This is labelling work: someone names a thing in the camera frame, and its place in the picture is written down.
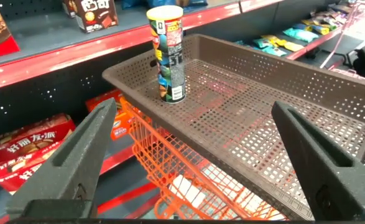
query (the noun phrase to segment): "snack can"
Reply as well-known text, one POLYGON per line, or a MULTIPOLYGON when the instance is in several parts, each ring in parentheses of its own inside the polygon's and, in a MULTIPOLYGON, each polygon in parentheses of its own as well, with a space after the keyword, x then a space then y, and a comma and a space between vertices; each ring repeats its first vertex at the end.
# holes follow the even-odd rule
POLYGON ((159 6, 147 11, 157 59, 160 97, 166 103, 185 99, 182 65, 182 16, 179 6, 159 6))

